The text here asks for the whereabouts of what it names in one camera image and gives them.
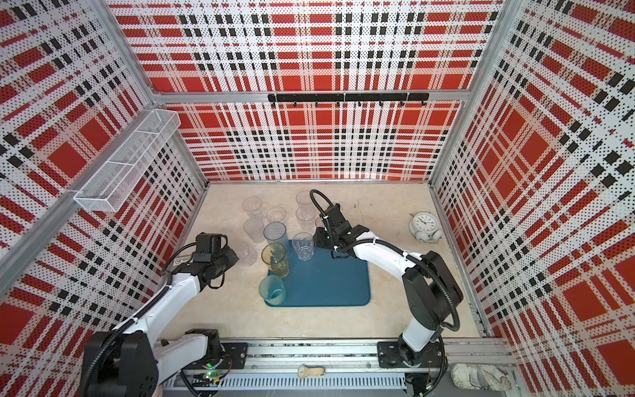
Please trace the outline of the yellow plastic cup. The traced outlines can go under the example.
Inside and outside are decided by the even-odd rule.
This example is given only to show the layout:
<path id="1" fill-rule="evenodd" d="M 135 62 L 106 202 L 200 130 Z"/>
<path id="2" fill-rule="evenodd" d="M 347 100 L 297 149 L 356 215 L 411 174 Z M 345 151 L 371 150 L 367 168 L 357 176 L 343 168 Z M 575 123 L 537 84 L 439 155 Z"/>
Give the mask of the yellow plastic cup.
<path id="1" fill-rule="evenodd" d="M 261 260 L 275 276 L 286 278 L 290 273 L 287 249 L 281 243 L 268 244 L 261 252 Z"/>

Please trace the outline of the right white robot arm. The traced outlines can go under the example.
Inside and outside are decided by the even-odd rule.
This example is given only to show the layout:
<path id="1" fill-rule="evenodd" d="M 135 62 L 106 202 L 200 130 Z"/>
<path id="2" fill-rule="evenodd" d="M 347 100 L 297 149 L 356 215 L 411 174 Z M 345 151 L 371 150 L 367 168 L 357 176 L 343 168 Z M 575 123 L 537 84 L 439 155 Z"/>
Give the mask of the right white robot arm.
<path id="1" fill-rule="evenodd" d="M 406 251 L 379 238 L 369 228 L 353 227 L 337 204 L 325 209 L 317 206 L 317 211 L 322 226 L 314 234 L 316 247 L 367 261 L 402 281 L 412 315 L 398 337 L 397 351 L 403 364 L 420 365 L 426 352 L 442 346 L 444 330 L 460 329 L 458 305 L 464 295 L 438 253 Z"/>

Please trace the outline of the green textured plastic cup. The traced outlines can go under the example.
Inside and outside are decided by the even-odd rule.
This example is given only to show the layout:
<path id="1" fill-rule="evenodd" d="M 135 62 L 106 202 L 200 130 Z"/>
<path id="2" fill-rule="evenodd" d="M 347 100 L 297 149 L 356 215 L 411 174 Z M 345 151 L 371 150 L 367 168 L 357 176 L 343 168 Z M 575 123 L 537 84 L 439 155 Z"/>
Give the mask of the green textured plastic cup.
<path id="1" fill-rule="evenodd" d="M 270 306 L 281 306 L 286 301 L 286 287 L 279 276 L 266 276 L 258 289 L 261 298 Z"/>

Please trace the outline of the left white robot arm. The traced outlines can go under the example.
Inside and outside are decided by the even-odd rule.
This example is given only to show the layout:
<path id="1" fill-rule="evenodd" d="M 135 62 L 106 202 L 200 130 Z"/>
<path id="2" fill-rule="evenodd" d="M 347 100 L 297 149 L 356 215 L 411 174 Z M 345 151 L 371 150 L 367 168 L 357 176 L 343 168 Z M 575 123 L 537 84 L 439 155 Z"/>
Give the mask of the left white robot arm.
<path id="1" fill-rule="evenodd" d="M 160 385 L 199 362 L 213 366 L 228 359 L 215 329 L 193 329 L 175 342 L 160 335 L 172 319 L 213 281 L 238 263 L 228 237 L 200 233 L 189 247 L 190 259 L 165 267 L 165 283 L 129 318 L 85 344 L 80 396 L 156 396 Z"/>

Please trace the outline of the blue textured plastic cup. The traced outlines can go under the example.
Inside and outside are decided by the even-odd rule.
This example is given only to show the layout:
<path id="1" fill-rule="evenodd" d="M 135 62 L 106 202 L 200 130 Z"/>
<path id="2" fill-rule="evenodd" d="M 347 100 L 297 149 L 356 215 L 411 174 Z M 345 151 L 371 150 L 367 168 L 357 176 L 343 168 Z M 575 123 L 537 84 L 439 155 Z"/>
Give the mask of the blue textured plastic cup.
<path id="1" fill-rule="evenodd" d="M 263 229 L 263 236 L 269 244 L 279 243 L 285 247 L 289 245 L 287 228 L 282 222 L 271 222 L 267 224 Z"/>

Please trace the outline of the clear faceted cup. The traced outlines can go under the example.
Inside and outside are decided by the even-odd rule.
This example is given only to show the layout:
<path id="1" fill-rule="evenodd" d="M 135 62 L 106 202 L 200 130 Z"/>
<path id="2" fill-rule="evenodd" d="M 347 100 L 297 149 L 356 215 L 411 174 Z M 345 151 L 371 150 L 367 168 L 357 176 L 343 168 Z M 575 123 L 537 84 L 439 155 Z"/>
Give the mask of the clear faceted cup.
<path id="1" fill-rule="evenodd" d="M 256 263 L 256 253 L 247 242 L 237 241 L 233 244 L 233 251 L 235 251 L 238 258 L 236 264 L 240 266 L 253 266 Z"/>
<path id="2" fill-rule="evenodd" d="M 292 239 L 292 247 L 301 261 L 310 261 L 314 256 L 314 238 L 310 233 L 296 234 Z"/>

